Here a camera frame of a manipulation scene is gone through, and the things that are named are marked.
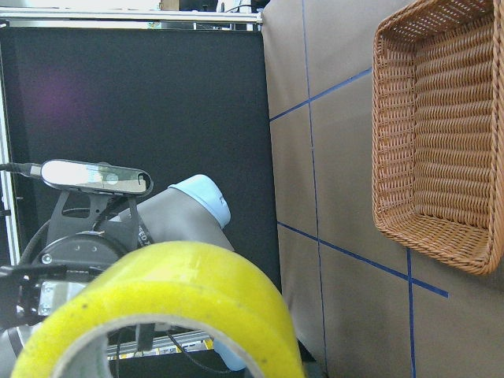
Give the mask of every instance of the white robot joint cap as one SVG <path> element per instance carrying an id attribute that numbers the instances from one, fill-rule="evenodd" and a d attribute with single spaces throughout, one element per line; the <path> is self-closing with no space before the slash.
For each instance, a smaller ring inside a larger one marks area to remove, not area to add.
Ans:
<path id="1" fill-rule="evenodd" d="M 198 201 L 217 219 L 220 228 L 224 228 L 231 220 L 228 203 L 224 199 L 221 190 L 208 176 L 195 175 L 170 185 L 168 188 L 170 187 L 182 191 Z"/>

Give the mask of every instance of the black cable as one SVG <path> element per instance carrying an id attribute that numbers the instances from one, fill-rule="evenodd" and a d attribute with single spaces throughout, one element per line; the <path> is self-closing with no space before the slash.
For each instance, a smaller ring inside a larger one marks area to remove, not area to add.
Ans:
<path id="1" fill-rule="evenodd" d="M 117 345 L 116 345 L 116 378 L 119 378 L 119 354 L 120 354 L 120 343 L 122 336 L 124 334 L 124 331 L 126 328 L 123 328 L 119 331 L 119 335 L 117 337 Z"/>
<path id="2" fill-rule="evenodd" d="M 235 9 L 240 9 L 240 8 L 242 8 L 243 6 L 249 6 L 249 7 L 250 7 L 250 8 L 252 8 L 252 9 L 254 8 L 254 7 L 253 7 L 253 6 L 251 6 L 250 4 L 243 4 L 242 6 L 235 6 L 234 8 L 230 8 L 230 9 L 226 10 L 226 12 L 225 12 L 225 13 L 227 13 L 227 12 L 231 12 L 232 10 L 235 10 Z"/>
<path id="3" fill-rule="evenodd" d="M 33 251 L 35 250 L 35 247 L 39 243 L 40 239 L 42 238 L 42 235 L 44 232 L 47 231 L 49 228 L 49 223 L 50 220 L 48 220 L 46 223 L 42 225 L 41 228 L 33 235 L 33 237 L 30 239 L 26 247 L 24 248 L 23 254 L 21 255 L 19 259 L 20 264 L 31 264 L 33 261 L 34 256 Z"/>
<path id="4" fill-rule="evenodd" d="M 93 223 L 91 227 L 92 231 L 97 231 L 98 226 L 106 219 L 107 216 L 111 215 L 113 210 L 122 205 L 128 200 L 127 197 L 112 197 L 107 203 L 106 208 L 102 211 L 102 213 L 98 216 L 96 221 Z"/>
<path id="5" fill-rule="evenodd" d="M 19 173 L 20 175 L 38 179 L 40 178 L 40 165 L 34 163 L 5 163 L 0 164 L 0 171 Z"/>
<path id="6" fill-rule="evenodd" d="M 183 346 L 179 344 L 178 341 L 175 340 L 173 335 L 170 332 L 166 332 L 166 335 L 168 335 L 169 339 L 172 340 L 172 343 L 175 344 L 177 348 L 180 349 L 180 351 L 191 361 L 193 364 L 198 366 L 200 369 L 206 370 L 207 372 L 212 372 L 214 374 L 229 374 L 230 372 L 233 372 L 230 369 L 225 369 L 225 370 L 217 370 L 210 368 L 209 366 L 203 365 L 200 361 L 196 360 L 194 357 L 192 357 L 189 352 L 187 352 Z"/>
<path id="7" fill-rule="evenodd" d="M 63 210 L 63 215 L 69 215 L 71 213 L 89 213 L 89 209 L 87 207 L 76 207 L 73 209 L 66 209 Z M 31 264 L 35 256 L 33 256 L 33 251 L 35 250 L 35 247 L 39 243 L 40 239 L 42 238 L 42 235 L 44 232 L 47 231 L 49 228 L 50 220 L 48 220 L 46 223 L 42 225 L 42 227 L 39 228 L 39 230 L 32 236 L 26 247 L 24 248 L 23 254 L 21 255 L 19 259 L 20 264 Z"/>

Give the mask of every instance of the beige wall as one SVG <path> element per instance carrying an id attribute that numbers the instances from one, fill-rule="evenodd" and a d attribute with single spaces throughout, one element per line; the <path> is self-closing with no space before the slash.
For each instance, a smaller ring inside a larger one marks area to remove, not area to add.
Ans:
<path id="1" fill-rule="evenodd" d="M 504 376 L 504 272 L 382 236 L 371 210 L 372 38 L 405 0 L 272 0 L 263 13 L 283 295 L 335 377 Z"/>

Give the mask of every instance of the cardboard tape core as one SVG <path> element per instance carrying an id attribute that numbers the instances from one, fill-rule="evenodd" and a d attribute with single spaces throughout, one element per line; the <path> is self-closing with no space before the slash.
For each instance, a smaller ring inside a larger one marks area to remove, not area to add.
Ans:
<path id="1" fill-rule="evenodd" d="M 289 312 L 266 275 L 218 246 L 169 242 L 121 258 L 48 317 L 12 378 L 111 378 L 107 332 L 140 323 L 201 329 L 254 378 L 304 377 Z"/>

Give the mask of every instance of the screw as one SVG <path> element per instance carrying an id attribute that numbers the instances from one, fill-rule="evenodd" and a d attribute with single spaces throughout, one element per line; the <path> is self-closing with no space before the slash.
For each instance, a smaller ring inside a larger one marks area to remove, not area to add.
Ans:
<path id="1" fill-rule="evenodd" d="M 39 314 L 40 315 L 49 315 L 50 311 L 51 311 L 50 305 L 48 305 L 47 303 L 40 304 L 40 307 L 39 307 Z"/>
<path id="2" fill-rule="evenodd" d="M 22 318 L 24 316 L 24 308 L 21 306 L 16 306 L 16 317 Z"/>
<path id="3" fill-rule="evenodd" d="M 53 262 L 53 257 L 50 254 L 44 254 L 42 256 L 42 263 L 43 264 L 50 264 Z"/>

